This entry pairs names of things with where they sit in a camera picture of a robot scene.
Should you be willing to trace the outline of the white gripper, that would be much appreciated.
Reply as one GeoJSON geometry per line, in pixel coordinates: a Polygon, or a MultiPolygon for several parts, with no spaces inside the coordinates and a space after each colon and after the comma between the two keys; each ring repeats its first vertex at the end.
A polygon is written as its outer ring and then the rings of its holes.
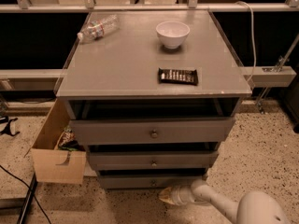
{"type": "Polygon", "coordinates": [[[167,187],[158,194],[158,198],[162,202],[172,205],[195,203],[195,197],[190,186],[167,187]]]}

